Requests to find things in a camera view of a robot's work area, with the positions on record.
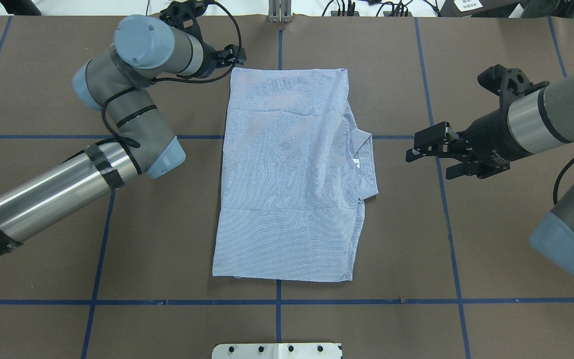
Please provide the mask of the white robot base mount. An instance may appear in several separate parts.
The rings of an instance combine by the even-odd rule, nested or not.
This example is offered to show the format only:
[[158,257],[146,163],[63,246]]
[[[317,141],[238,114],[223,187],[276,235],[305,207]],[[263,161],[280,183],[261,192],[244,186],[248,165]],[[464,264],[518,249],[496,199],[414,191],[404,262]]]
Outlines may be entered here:
[[342,359],[337,343],[250,343],[217,345],[212,359]]

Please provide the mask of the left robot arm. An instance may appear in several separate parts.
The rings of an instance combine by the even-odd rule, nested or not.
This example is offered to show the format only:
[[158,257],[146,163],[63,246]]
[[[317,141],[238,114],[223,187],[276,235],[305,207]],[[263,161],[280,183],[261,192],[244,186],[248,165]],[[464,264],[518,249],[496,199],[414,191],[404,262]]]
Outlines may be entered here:
[[216,82],[244,62],[241,27],[219,0],[176,0],[155,16],[122,18],[110,45],[72,79],[107,135],[0,194],[0,257],[135,178],[178,168],[185,150],[151,89]]

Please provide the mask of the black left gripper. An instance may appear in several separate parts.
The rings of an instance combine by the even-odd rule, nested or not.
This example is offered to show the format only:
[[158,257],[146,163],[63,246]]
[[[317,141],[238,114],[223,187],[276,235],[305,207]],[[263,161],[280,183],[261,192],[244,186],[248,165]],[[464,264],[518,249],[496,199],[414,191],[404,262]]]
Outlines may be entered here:
[[[237,44],[226,45],[223,50],[216,50],[203,39],[198,17],[203,16],[209,6],[223,10],[236,30]],[[242,34],[234,16],[216,0],[185,0],[172,1],[161,10],[159,20],[187,34],[191,50],[188,66],[176,73],[175,79],[209,79],[217,69],[226,69],[225,73],[214,79],[223,79],[235,67],[243,66],[247,61],[245,48],[242,46]]]

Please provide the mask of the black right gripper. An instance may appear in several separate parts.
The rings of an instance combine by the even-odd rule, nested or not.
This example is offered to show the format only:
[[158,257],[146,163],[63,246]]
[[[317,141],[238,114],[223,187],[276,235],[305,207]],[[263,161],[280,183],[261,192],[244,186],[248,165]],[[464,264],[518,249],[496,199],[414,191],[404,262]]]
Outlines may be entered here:
[[484,179],[507,171],[512,162],[536,153],[528,145],[528,136],[535,130],[525,130],[523,126],[543,123],[540,97],[549,81],[533,83],[521,69],[501,64],[487,68],[477,80],[499,98],[499,108],[459,132],[447,121],[417,132],[412,148],[406,152],[406,162],[424,157],[455,159],[458,164],[446,169],[446,179]]

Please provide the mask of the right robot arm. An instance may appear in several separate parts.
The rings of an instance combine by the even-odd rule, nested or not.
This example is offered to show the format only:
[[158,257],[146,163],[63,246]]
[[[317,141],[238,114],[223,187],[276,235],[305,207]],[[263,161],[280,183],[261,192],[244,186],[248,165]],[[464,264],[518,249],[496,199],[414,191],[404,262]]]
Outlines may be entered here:
[[[499,98],[496,111],[456,132],[442,121],[417,132],[406,162],[424,157],[457,161],[446,169],[448,180],[485,179],[510,169],[513,162],[574,143],[574,75],[558,82],[531,82],[519,68],[488,67],[478,84]],[[562,168],[552,189],[552,209],[529,236],[529,245],[574,276],[574,184],[560,194]]]

